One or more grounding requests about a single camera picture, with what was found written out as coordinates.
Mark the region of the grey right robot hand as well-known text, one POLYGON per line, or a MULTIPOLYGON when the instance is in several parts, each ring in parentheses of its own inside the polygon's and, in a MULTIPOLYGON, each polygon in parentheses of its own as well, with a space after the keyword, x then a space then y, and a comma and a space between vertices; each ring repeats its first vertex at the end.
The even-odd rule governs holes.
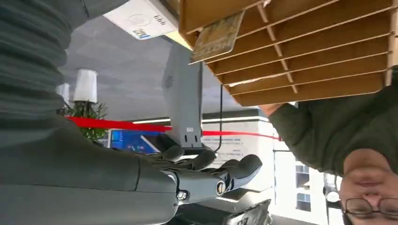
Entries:
POLYGON ((246 185, 256 155, 207 166, 210 150, 178 164, 88 141, 68 119, 0 121, 3 225, 161 225, 181 204, 246 185))

